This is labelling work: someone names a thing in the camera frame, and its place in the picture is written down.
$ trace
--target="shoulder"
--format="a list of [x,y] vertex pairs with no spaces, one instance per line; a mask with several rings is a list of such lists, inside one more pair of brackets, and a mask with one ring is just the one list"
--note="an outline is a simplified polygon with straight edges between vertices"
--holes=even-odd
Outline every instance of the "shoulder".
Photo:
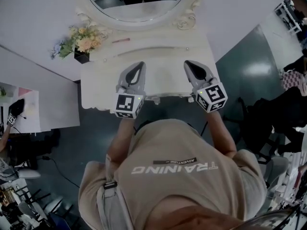
[[97,206],[97,192],[105,182],[105,165],[95,161],[89,162],[80,185],[78,202],[81,217],[94,230],[103,229]]
[[240,169],[245,192],[246,217],[250,219],[262,207],[267,194],[267,187],[256,156],[253,153],[244,149],[240,150],[233,157],[233,160]]

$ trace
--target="hair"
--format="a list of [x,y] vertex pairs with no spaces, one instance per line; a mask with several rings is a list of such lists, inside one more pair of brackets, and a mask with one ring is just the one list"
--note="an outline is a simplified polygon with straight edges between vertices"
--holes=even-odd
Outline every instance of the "hair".
[[303,55],[304,55],[305,57],[307,57],[307,48],[304,48],[304,49],[302,50],[302,53],[303,53]]

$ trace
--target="pink pen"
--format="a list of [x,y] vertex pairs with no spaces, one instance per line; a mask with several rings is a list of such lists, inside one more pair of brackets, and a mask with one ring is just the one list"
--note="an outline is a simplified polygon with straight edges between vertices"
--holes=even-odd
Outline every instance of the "pink pen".
[[114,41],[114,42],[112,42],[112,43],[114,44],[114,43],[125,42],[125,41],[130,41],[130,38],[117,40],[117,41]]

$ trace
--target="beige t-shirt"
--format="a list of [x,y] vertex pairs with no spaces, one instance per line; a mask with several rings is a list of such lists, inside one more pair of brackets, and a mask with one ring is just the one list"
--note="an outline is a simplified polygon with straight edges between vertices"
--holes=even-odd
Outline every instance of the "beige t-shirt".
[[242,220],[254,217],[264,202],[266,186],[255,155],[242,150],[228,158],[182,121],[146,125],[132,151],[115,179],[136,230],[168,196],[184,196]]

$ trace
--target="t-shirt print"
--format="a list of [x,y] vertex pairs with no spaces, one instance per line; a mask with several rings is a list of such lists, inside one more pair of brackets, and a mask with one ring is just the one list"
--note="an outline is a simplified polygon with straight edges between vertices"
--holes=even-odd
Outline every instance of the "t-shirt print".
[[176,160],[166,160],[166,161],[153,161],[153,166],[137,166],[134,167],[131,171],[131,174],[168,174],[168,173],[180,173],[180,172],[201,172],[205,170],[216,170],[219,167],[216,166],[215,162],[205,162],[205,163],[197,163],[194,165],[185,165],[190,163],[196,163],[197,158],[187,159],[183,161]]

